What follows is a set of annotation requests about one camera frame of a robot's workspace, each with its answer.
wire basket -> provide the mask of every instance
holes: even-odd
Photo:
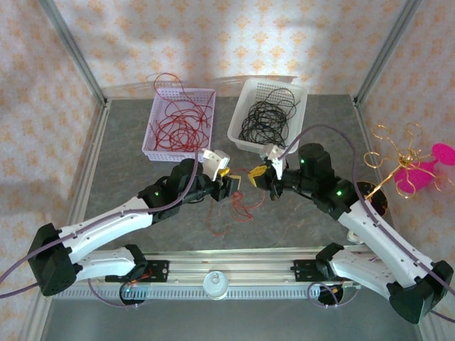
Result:
[[[201,148],[210,149],[210,143],[212,141],[212,128],[213,128],[213,113],[215,109],[215,90],[213,89],[196,89],[196,88],[185,88],[185,93],[188,95],[185,96],[185,93],[181,88],[177,87],[162,87],[157,89],[160,96],[155,96],[154,103],[151,106],[151,113],[149,117],[149,123],[147,124],[147,130],[144,137],[144,142],[142,144],[142,152],[147,155],[150,161],[170,161],[170,162],[180,162],[186,158],[194,158],[194,152],[185,152],[185,151],[167,151],[162,147],[155,148],[156,139],[154,131],[158,126],[158,123],[164,119],[165,109],[170,101],[184,101],[191,98],[193,102],[200,105],[208,105],[207,108],[207,117],[208,117],[208,126],[203,125],[202,132],[209,136],[208,145],[201,146]],[[179,102],[179,109],[190,109],[193,105],[189,102]],[[203,162],[203,154],[200,153],[198,157],[199,162]]]
[[[286,146],[291,144],[291,142],[301,132],[301,128],[304,124],[306,97],[308,96],[308,92],[303,87],[289,83],[278,82],[276,80],[265,80],[263,78],[251,78],[247,80],[243,86],[242,92],[240,93],[240,98],[237,102],[237,106],[235,107],[234,114],[230,121],[229,129],[227,131],[227,137],[229,140],[235,143],[237,148],[242,149],[243,151],[251,151],[253,153],[261,152],[262,144],[255,144],[239,139],[239,134],[242,131],[242,122],[248,116],[250,107],[258,101],[267,99],[268,102],[275,104],[282,101],[283,99],[292,101],[291,94],[284,90],[275,91],[269,96],[270,92],[281,88],[285,88],[291,91],[295,97],[296,102],[298,102],[296,106],[296,113],[288,122],[289,128],[285,127],[283,129],[283,134],[288,133]],[[296,144],[294,147],[292,147],[290,153],[295,152],[298,147],[299,144]]]

pink object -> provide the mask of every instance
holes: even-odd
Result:
[[[455,149],[446,144],[435,144],[432,148],[433,156],[446,166],[455,166]]]
[[[402,168],[395,174],[395,183],[398,183],[397,186],[400,190],[405,193],[413,194],[421,190],[423,187],[428,186],[431,181],[434,179],[433,176],[424,172],[421,169],[424,169],[430,173],[433,173],[434,165],[438,162],[438,160],[434,160],[432,162],[418,162],[413,163],[414,166],[418,168],[410,168],[408,170]],[[409,181],[406,179],[406,172],[409,173]]]

gray table surface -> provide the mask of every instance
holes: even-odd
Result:
[[[368,289],[337,309],[308,300],[157,300],[126,311],[94,300],[53,300],[49,317],[42,341],[422,340],[417,326]]]
[[[237,149],[227,137],[229,123],[237,103],[236,97],[216,99],[212,149],[230,155],[229,167],[253,169],[262,162],[255,153]],[[114,100],[111,105],[100,156],[90,191],[85,218],[91,218],[121,205],[140,190],[168,175],[176,163],[151,162],[141,151],[152,100]],[[331,124],[353,140],[358,150],[359,180],[375,182],[375,173],[363,164],[367,151],[353,106],[348,95],[309,95],[304,128],[315,123]],[[314,129],[301,140],[301,145],[318,142],[330,153],[337,175],[350,179],[352,152],[347,143],[327,129]],[[296,154],[288,157],[297,167]],[[262,193],[243,176],[240,191],[245,204],[260,201]],[[312,202],[294,193],[285,193],[277,202],[266,197],[263,205],[252,210],[251,222],[232,220],[230,200],[215,203],[211,216],[214,230],[230,230],[214,237],[208,230],[210,200],[198,205],[184,205],[178,216],[153,227],[132,232],[104,248],[137,244],[142,251],[186,251],[203,249],[252,249],[269,247],[317,247],[331,242],[350,244],[347,229],[320,212]]]

black cable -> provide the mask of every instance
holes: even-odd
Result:
[[[277,103],[268,102],[276,91],[288,92],[292,101],[281,99]],[[298,104],[291,90],[286,88],[272,90],[263,101],[258,101],[250,107],[247,117],[242,122],[239,139],[255,144],[274,144],[286,148],[289,120],[296,114]]]

patterned wall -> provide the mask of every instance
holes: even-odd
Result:
[[[399,145],[407,148],[404,126],[414,121],[424,127],[419,145],[425,153],[438,142],[455,146],[454,37],[453,1],[424,0],[363,105],[368,126],[389,126]],[[390,144],[372,141],[382,155],[391,154]],[[386,163],[382,174],[394,167]],[[454,167],[439,169],[455,182]],[[455,193],[430,188],[405,200],[393,187],[387,187],[387,196],[397,230],[433,259],[445,259],[455,267]],[[455,300],[445,298],[437,310],[455,318]],[[455,335],[453,326],[445,322],[443,326],[447,335]]]
[[[36,230],[68,218],[96,104],[36,0],[0,1],[0,272]],[[0,292],[34,282],[21,266]],[[33,293],[0,301],[0,339],[17,340]]]
[[[355,94],[405,1],[56,3],[104,88],[173,72],[182,80],[291,75],[310,93]]]

